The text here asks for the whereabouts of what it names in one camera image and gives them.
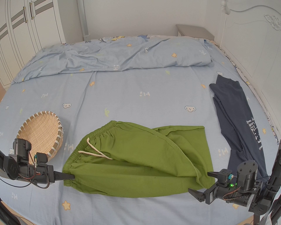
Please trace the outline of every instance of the robotic arm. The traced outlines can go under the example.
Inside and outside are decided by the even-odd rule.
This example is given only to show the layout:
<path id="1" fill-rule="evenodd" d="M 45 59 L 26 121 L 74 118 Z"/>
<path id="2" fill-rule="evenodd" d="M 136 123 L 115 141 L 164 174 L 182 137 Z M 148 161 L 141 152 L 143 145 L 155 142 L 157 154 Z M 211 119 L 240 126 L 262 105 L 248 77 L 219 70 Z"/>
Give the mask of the robotic arm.
<path id="1" fill-rule="evenodd" d="M 34 165 L 29 164 L 31 143 L 16 138 L 13 143 L 14 154 L 5 156 L 0 151 L 0 177 L 31 182 L 35 185 L 51 184 L 58 180 L 75 179 L 74 175 L 54 171 L 52 165 L 47 165 L 47 155 L 39 153 L 34 156 Z"/>
<path id="2" fill-rule="evenodd" d="M 262 181 L 256 179 L 258 165 L 254 160 L 241 163 L 237 167 L 237 183 L 232 183 L 232 171 L 222 169 L 220 172 L 208 172 L 208 176 L 217 178 L 217 182 L 204 192 L 188 189 L 198 201 L 211 204 L 215 199 L 225 200 L 240 206 L 249 207 L 255 215 L 265 214 L 271 207 L 274 197 L 281 186 L 281 143 L 272 174 L 262 189 Z M 272 224 L 281 215 L 281 196 L 274 202 L 271 213 Z"/>

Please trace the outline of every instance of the bed sheet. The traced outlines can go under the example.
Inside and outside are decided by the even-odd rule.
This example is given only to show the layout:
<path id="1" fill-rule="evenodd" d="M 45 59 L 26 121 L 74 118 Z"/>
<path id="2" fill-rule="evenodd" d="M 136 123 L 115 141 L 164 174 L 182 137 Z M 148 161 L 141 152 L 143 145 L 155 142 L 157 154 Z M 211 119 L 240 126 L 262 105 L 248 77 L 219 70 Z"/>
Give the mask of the bed sheet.
<path id="1" fill-rule="evenodd" d="M 159 43 L 161 38 L 169 37 L 149 38 L 146 35 L 140 38 L 145 42 Z M 183 37 L 173 39 L 176 46 L 177 43 L 180 45 Z M 108 44 L 112 44 L 109 38 L 99 41 L 104 44 L 107 40 L 110 40 Z M 131 39 L 118 41 L 130 44 Z M 134 122 L 149 128 L 203 125 L 214 171 L 220 171 L 228 166 L 230 147 L 221 134 L 212 99 L 214 94 L 209 84 L 216 82 L 218 73 L 223 73 L 223 76 L 240 82 L 256 124 L 260 131 L 264 131 L 260 138 L 267 172 L 271 174 L 278 146 L 265 113 L 232 63 L 214 44 L 208 40 L 200 41 L 212 58 L 212 67 L 207 64 L 163 65 L 162 68 L 124 71 L 113 71 L 113 68 L 110 71 L 82 73 L 64 71 L 52 76 L 36 75 L 32 79 L 22 74 L 26 79 L 24 82 L 21 82 L 21 75 L 18 76 L 0 103 L 0 150 L 8 155 L 22 123 L 34 113 L 48 110 L 58 115 L 64 130 L 62 148 L 48 162 L 56 171 L 62 170 L 65 161 L 86 134 L 110 120 Z M 19 186 L 25 184 L 5 181 Z M 226 204 L 222 200 L 216 200 L 210 206 L 200 203 L 189 193 L 119 198 L 81 193 L 63 186 L 62 181 L 55 182 L 46 190 L 33 185 L 14 188 L 0 181 L 0 190 L 0 197 L 5 203 L 37 225 L 225 224 L 225 215 L 228 224 L 235 225 L 251 215 L 247 208 Z"/>

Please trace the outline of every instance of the door handle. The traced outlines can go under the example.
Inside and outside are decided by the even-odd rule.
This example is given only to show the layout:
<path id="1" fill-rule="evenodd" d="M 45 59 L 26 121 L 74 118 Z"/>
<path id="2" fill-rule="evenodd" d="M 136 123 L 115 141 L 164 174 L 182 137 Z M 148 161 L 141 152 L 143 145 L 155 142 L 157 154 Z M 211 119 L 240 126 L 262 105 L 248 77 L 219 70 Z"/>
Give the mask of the door handle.
<path id="1" fill-rule="evenodd" d="M 25 21 L 25 23 L 27 23 L 27 19 L 26 19 L 26 16 L 25 16 L 25 7 L 22 8 L 22 11 L 23 11 L 23 16 L 24 16 L 24 21 Z"/>
<path id="2" fill-rule="evenodd" d="M 32 16 L 32 9 L 31 9 L 31 4 L 32 4 L 32 2 L 29 2 L 29 8 L 30 8 L 30 16 L 31 16 L 31 19 L 33 19 L 34 17 Z"/>

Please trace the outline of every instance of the wicker basket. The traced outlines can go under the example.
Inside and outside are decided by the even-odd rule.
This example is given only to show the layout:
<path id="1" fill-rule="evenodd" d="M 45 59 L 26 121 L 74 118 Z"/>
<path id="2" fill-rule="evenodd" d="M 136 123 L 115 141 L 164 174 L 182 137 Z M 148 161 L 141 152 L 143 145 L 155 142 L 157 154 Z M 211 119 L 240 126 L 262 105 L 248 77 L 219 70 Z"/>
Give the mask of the wicker basket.
<path id="1" fill-rule="evenodd" d="M 50 111 L 41 111 L 29 117 L 19 129 L 17 138 L 28 140 L 32 144 L 30 154 L 47 154 L 52 159 L 62 146 L 63 131 L 60 119 Z"/>

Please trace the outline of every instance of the green pants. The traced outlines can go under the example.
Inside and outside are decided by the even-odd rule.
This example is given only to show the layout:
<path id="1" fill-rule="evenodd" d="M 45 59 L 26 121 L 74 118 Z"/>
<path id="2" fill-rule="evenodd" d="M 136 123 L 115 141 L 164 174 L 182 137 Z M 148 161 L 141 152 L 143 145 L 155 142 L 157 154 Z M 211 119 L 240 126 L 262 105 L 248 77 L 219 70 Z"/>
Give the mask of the green pants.
<path id="1" fill-rule="evenodd" d="M 208 171 L 213 166 L 203 126 L 150 129 L 121 121 L 86 135 L 63 167 L 64 173 L 75 175 L 75 180 L 64 181 L 65 186 L 130 198 L 209 188 L 214 178 Z"/>

